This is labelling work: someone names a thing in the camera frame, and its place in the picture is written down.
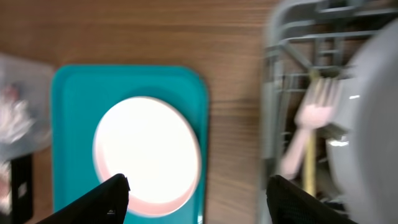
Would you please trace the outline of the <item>pink plastic fork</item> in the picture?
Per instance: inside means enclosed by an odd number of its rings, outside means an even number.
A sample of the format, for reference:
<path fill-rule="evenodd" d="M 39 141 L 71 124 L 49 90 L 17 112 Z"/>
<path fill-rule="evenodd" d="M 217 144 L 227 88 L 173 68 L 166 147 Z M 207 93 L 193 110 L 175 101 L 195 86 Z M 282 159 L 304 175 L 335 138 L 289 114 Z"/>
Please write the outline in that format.
<path fill-rule="evenodd" d="M 286 179 L 296 177 L 311 133 L 326 126 L 332 119 L 340 99 L 337 78 L 317 78 L 311 81 L 295 117 L 297 129 L 280 162 L 280 174 Z"/>

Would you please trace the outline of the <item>grey round plate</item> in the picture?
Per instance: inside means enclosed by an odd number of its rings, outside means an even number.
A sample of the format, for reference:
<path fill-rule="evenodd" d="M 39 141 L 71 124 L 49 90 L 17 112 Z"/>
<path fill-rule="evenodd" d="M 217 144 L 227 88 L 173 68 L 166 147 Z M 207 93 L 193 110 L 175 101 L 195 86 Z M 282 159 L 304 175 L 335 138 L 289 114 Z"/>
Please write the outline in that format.
<path fill-rule="evenodd" d="M 350 219 L 397 223 L 397 21 L 351 58 L 326 147 Z"/>

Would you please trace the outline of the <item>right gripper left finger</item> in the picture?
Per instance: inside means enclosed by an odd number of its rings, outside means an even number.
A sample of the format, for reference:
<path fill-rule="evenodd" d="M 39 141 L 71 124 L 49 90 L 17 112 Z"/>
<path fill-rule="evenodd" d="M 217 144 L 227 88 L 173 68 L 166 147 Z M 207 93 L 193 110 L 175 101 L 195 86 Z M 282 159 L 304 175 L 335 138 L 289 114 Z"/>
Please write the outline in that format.
<path fill-rule="evenodd" d="M 127 178 L 116 174 L 38 224 L 123 224 L 129 191 Z"/>

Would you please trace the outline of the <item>white plate with cutlery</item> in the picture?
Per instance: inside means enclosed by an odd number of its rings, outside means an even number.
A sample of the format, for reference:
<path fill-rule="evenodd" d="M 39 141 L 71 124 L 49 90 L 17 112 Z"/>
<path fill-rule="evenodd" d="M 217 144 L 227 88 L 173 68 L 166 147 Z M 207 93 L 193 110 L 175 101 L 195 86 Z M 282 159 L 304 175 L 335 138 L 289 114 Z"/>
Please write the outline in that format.
<path fill-rule="evenodd" d="M 183 207 L 201 177 L 198 139 L 170 104 L 135 96 L 111 107 L 93 139 L 96 174 L 104 182 L 123 174 L 130 184 L 128 210 L 162 217 Z"/>

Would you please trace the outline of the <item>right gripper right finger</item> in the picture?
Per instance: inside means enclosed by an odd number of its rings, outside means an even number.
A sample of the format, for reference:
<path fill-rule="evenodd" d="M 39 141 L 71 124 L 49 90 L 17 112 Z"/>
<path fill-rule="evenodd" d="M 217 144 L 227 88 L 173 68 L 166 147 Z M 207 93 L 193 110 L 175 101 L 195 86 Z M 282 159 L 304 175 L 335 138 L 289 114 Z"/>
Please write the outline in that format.
<path fill-rule="evenodd" d="M 273 224 L 356 224 L 280 175 L 268 181 L 267 205 Z"/>

